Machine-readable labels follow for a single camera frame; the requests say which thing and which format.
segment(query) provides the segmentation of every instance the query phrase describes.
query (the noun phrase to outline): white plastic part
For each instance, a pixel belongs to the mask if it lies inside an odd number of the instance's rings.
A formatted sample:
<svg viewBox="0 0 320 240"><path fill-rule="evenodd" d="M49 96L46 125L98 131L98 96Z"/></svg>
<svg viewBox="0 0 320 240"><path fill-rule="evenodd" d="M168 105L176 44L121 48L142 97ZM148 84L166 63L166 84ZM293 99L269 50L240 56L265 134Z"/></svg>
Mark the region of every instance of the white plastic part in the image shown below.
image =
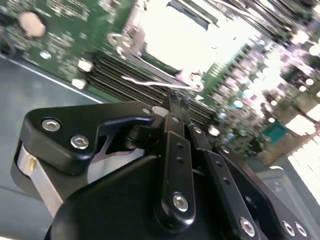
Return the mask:
<svg viewBox="0 0 320 240"><path fill-rule="evenodd" d="M73 86L75 86L77 89L84 89L87 85L87 81L84 79L78 79L78 78L74 78L71 81L71 84Z"/></svg>
<svg viewBox="0 0 320 240"><path fill-rule="evenodd" d="M316 120L317 122L320 121L320 104L316 105L314 108L312 108L307 115Z"/></svg>
<svg viewBox="0 0 320 240"><path fill-rule="evenodd" d="M312 56L318 56L320 54L320 45L319 44L315 44L312 47L310 47L309 53Z"/></svg>
<svg viewBox="0 0 320 240"><path fill-rule="evenodd" d="M313 132L313 129L315 128L315 124L313 122L309 121L300 114L295 116L285 126L300 136L304 136L306 133Z"/></svg>
<svg viewBox="0 0 320 240"><path fill-rule="evenodd" d="M274 123L276 120L275 120L273 117L270 117L270 118L268 119L268 121L269 121L269 123Z"/></svg>
<svg viewBox="0 0 320 240"><path fill-rule="evenodd" d="M94 65L91 61L87 61L83 58L81 58L78 62L78 68L87 73L91 72L93 66Z"/></svg>
<svg viewBox="0 0 320 240"><path fill-rule="evenodd" d="M215 128L215 126L210 125L209 129L208 129L209 134L211 134L212 136L218 136L220 134L220 131L218 129Z"/></svg>
<svg viewBox="0 0 320 240"><path fill-rule="evenodd" d="M39 54L45 60L51 59L51 54L46 50L42 50Z"/></svg>
<svg viewBox="0 0 320 240"><path fill-rule="evenodd" d="M276 100L272 100L271 103L270 103L272 106L277 106L278 105L278 102Z"/></svg>
<svg viewBox="0 0 320 240"><path fill-rule="evenodd" d="M309 40L309 36L308 34L306 34L304 31L299 30L296 35L294 35L292 37L292 39L290 40L293 44L297 45L297 44L304 44L306 43L306 41Z"/></svg>
<svg viewBox="0 0 320 240"><path fill-rule="evenodd" d="M306 91L306 90L307 90L307 88L306 88L305 86L299 87L299 91L301 91L301 92L304 92L304 91Z"/></svg>
<svg viewBox="0 0 320 240"><path fill-rule="evenodd" d="M308 86L311 86L315 83L315 81L313 81L311 78L308 78L306 81L305 81L305 84L307 84Z"/></svg>

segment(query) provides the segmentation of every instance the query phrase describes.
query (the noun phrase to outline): black clamp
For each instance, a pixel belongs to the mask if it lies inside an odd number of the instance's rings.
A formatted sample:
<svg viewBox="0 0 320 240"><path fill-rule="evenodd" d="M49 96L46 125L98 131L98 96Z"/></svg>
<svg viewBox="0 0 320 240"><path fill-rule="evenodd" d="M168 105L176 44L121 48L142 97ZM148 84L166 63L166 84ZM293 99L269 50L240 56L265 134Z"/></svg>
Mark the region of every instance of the black clamp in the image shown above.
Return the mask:
<svg viewBox="0 0 320 240"><path fill-rule="evenodd" d="M190 123L185 101L171 93L162 107L164 112L167 111L164 115L134 101L43 108L25 116L15 164L32 180L51 214L57 214L52 226L60 226L63 215L72 219L65 201L80 203L85 199L87 203L87 195L102 194L103 183L117 179L116 176L126 176L134 169L133 166L140 169L158 161L152 209L154 218L165 232L186 233L183 239L187 239L192 237L188 231L191 233L199 224L208 224L203 222L207 219L203 214L199 219L196 217L195 196L200 194L197 189L201 188L195 185L197 168L201 169L199 174L204 175L205 180L202 181L209 186L206 191L214 196L207 199L215 206L210 215L219 219L219 231L226 239L312 239L306 226L263 184L243 159L223 144L218 144L213 152L205 132ZM100 137L103 136L106 139L101 148ZM88 184L87 169L96 156L103 159L103 156L130 152L138 147L145 149L144 157L115 174L105 176L97 184ZM141 210L133 211L133 216L138 218ZM98 213L91 215L91 220L97 216ZM82 232L79 220L72 221ZM106 227L100 231L103 235L110 229ZM137 234L141 236L144 233L138 231Z"/></svg>

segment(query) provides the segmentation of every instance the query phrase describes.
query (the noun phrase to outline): electronic component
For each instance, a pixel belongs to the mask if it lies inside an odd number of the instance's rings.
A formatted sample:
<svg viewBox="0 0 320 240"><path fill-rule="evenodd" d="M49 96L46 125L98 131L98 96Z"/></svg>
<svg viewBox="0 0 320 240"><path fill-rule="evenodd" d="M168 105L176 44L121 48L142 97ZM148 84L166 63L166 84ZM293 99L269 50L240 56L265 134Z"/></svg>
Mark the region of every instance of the electronic component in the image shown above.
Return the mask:
<svg viewBox="0 0 320 240"><path fill-rule="evenodd" d="M29 38L45 35L47 27L44 18L36 11L25 11L17 17L19 26Z"/></svg>
<svg viewBox="0 0 320 240"><path fill-rule="evenodd" d="M269 138L269 144L274 145L287 133L287 129L281 122L275 121L271 126L262 132L265 138Z"/></svg>

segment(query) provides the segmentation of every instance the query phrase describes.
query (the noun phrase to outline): wire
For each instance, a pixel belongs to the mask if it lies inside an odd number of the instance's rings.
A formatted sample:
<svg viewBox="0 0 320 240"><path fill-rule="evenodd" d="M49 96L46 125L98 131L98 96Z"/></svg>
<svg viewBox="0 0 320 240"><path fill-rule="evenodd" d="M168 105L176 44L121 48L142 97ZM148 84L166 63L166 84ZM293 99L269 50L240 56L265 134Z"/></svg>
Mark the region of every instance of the wire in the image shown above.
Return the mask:
<svg viewBox="0 0 320 240"><path fill-rule="evenodd" d="M157 81L138 81L138 80L135 80L134 78L129 77L129 76L122 76L121 78L124 80L130 81L130 82L133 82L135 84L138 84L138 85L143 85L143 86L155 85L155 86L174 88L174 89L188 89L188 90L195 89L192 86L182 86L182 85L175 85L175 84L163 83L163 82L157 82Z"/></svg>
<svg viewBox="0 0 320 240"><path fill-rule="evenodd" d="M0 33L0 40L3 39L4 42L6 43L6 45L9 47L9 54L6 54L6 57L9 59L12 59L16 54L17 54L17 49L14 45L14 43L11 41L11 39L4 34L3 32Z"/></svg>

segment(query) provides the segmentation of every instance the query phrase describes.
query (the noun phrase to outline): screw hole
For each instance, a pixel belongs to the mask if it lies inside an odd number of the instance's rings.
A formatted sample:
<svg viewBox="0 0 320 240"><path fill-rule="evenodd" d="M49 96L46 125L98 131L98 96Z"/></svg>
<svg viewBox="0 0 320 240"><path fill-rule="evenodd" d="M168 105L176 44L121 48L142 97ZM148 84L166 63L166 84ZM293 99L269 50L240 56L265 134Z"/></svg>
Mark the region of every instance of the screw hole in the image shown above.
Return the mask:
<svg viewBox="0 0 320 240"><path fill-rule="evenodd" d="M229 179L226 178L226 177L223 178L223 181L224 181L227 185L230 185L230 184L231 184L231 182L229 181Z"/></svg>
<svg viewBox="0 0 320 240"><path fill-rule="evenodd" d="M222 168L222 163L221 162L216 161L215 163L218 165L219 168Z"/></svg>
<svg viewBox="0 0 320 240"><path fill-rule="evenodd" d="M185 160L182 157L177 157L176 160L178 161L178 163L180 164L184 164Z"/></svg>
<svg viewBox="0 0 320 240"><path fill-rule="evenodd" d="M178 143L177 146L178 146L178 148L180 148L180 149L184 149L184 148L185 148L185 146L184 146L183 144L181 144L181 143Z"/></svg>

